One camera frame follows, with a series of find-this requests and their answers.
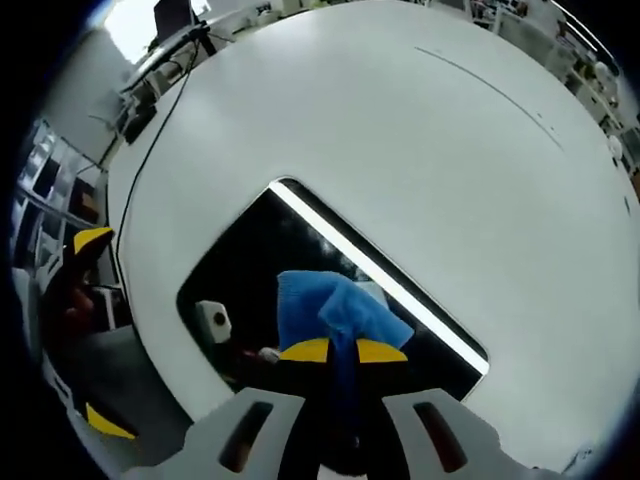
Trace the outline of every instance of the blue towel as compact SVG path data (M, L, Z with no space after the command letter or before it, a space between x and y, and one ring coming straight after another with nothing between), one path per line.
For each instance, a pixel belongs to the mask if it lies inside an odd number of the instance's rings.
M360 421L355 392L355 341L366 338L399 349L413 329L369 293L334 272L288 271L278 276L280 350L329 337L335 347L332 403L355 435Z

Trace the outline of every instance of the table surface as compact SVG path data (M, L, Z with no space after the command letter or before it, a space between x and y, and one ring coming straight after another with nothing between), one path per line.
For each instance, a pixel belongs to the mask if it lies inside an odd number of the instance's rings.
M115 228L178 90L112 161ZM465 403L509 455L561 469L613 426L639 373L632 186L550 73L490 32L404 2L319 9L230 45L192 73L159 138L121 261L142 343L193 419L231 392L187 332L176 294L283 175L486 348L489 373Z

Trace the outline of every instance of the monitor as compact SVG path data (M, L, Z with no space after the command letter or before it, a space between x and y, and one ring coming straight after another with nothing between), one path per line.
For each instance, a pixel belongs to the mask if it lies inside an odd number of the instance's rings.
M190 0L160 0L153 8L158 31L158 43L169 39L189 25L195 25L198 17L191 8Z

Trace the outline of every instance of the white table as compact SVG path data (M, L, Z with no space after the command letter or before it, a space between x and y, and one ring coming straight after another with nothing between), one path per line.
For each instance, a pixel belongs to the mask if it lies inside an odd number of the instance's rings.
M117 228L179 88L113 159ZM561 469L638 375L640 206L578 101L517 48L400 2L270 25L204 62L140 177L121 260L142 342L193 419L231 396L176 294L239 213L291 175L486 348L466 405ZM631 204L631 216L624 196Z

